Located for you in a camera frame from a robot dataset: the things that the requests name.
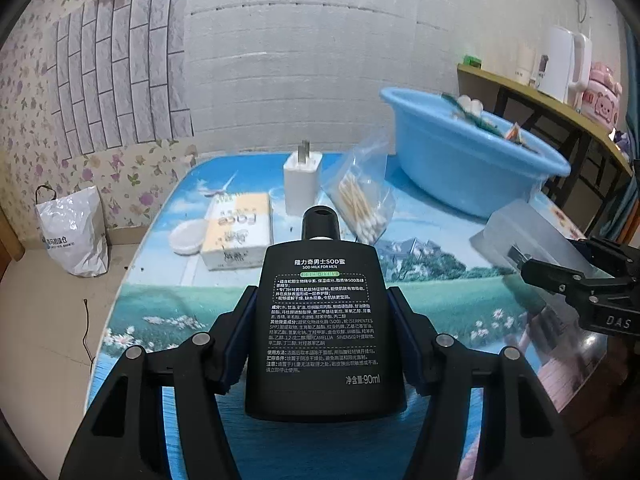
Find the pink container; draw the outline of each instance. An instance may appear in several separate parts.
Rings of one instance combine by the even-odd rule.
[[[611,130],[618,122],[621,94],[622,85],[613,79],[612,70],[599,61],[592,63],[580,113]]]

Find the white shopping bag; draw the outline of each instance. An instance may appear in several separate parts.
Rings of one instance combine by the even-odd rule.
[[[53,192],[53,200],[38,204],[41,187]],[[66,272],[85,277],[107,272],[104,217],[95,186],[58,199],[49,186],[38,186],[36,209],[47,252]]]

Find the cartoon pig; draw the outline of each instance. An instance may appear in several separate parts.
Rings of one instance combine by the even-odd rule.
[[[596,104],[593,107],[596,115],[602,117],[607,121],[607,124],[609,124],[613,118],[613,108],[613,101],[602,92],[598,92],[598,98],[596,99]]]

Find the plastic bag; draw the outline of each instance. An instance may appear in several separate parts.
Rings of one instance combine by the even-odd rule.
[[[53,200],[38,204],[38,190],[53,192]],[[36,210],[47,253],[66,272],[99,276],[107,272],[109,257],[104,234],[102,203],[95,186],[56,199],[49,186],[36,189]]]
[[[373,134],[322,174],[322,189],[359,242],[373,245],[396,209],[385,182],[389,138]]]

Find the robotic arm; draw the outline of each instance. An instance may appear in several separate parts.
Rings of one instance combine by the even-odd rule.
[[[238,382],[250,343],[257,287],[232,312],[178,348],[128,348],[89,407],[66,455],[61,480],[171,478],[161,387],[175,389],[178,430],[189,480],[239,480],[216,395]],[[579,480],[577,453],[542,384],[520,351],[467,349],[416,314],[397,287],[387,291],[402,368],[431,396],[405,480],[455,480],[472,388],[484,388],[476,480]]]
[[[569,241],[591,265],[611,278],[586,278],[578,270],[520,254],[512,259],[518,262],[522,279],[564,295],[577,311],[583,329],[640,338],[640,250],[597,237]]]

